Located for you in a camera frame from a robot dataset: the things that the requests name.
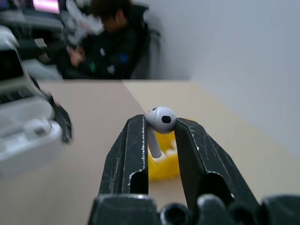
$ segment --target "white earbud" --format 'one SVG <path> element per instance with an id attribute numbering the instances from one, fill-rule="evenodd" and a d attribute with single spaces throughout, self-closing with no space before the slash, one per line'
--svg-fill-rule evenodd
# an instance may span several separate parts
<path id="1" fill-rule="evenodd" d="M 156 107 L 145 118 L 152 129 L 160 134 L 168 134 L 175 129 L 176 114 L 168 107 Z"/>
<path id="2" fill-rule="evenodd" d="M 168 134 L 175 129 L 176 114 L 170 108 L 160 106 L 145 115 L 147 121 L 147 141 L 153 158 L 163 155 L 160 149 L 155 131 L 160 134 Z"/>
<path id="3" fill-rule="evenodd" d="M 27 122 L 23 127 L 25 136 L 29 140 L 45 137 L 48 134 L 50 134 L 51 129 L 52 129 L 52 125 L 46 119 L 31 120 Z"/>

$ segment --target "desk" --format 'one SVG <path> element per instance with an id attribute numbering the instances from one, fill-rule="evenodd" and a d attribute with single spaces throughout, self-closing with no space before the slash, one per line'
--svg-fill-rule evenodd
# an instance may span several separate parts
<path id="1" fill-rule="evenodd" d="M 105 157 L 127 119 L 158 105 L 193 118 L 232 156 L 255 196 L 300 194 L 300 159 L 190 82 L 41 83 L 70 114 L 74 142 L 61 158 L 0 180 L 1 225 L 84 225 Z M 158 207 L 184 203 L 180 179 L 150 184 Z"/>
<path id="2" fill-rule="evenodd" d="M 31 26 L 35 29 L 61 32 L 62 23 L 58 19 L 24 15 L 21 10 L 8 10 L 0 13 L 0 24 L 6 26 Z"/>
<path id="3" fill-rule="evenodd" d="M 85 225 L 106 155 L 126 121 L 143 109 L 121 82 L 43 83 L 69 113 L 74 142 L 62 157 L 0 180 L 1 225 Z"/>

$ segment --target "man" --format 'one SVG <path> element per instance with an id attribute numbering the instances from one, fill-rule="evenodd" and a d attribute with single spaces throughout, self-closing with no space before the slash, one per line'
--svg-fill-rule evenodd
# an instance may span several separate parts
<path id="1" fill-rule="evenodd" d="M 91 0 L 91 13 L 101 19 L 104 31 L 89 35 L 75 49 L 67 47 L 55 61 L 63 78 L 75 68 L 83 75 L 99 79 L 118 79 L 130 62 L 136 32 L 130 24 L 131 0 Z"/>

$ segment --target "white wall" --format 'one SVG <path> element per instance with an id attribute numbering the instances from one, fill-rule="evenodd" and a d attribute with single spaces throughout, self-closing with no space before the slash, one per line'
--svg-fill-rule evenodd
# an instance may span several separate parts
<path id="1" fill-rule="evenodd" d="M 198 81 L 300 153 L 299 0 L 144 1 L 163 40 L 152 78 Z"/>

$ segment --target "earbud charging case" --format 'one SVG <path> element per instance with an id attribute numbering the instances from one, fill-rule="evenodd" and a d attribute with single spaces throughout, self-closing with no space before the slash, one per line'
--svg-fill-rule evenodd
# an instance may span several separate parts
<path id="1" fill-rule="evenodd" d="M 17 175 L 52 160 L 63 149 L 62 131 L 52 121 L 54 110 L 42 97 L 30 97 L 0 105 L 0 177 Z M 46 119 L 52 128 L 49 134 L 29 140 L 25 123 Z"/>

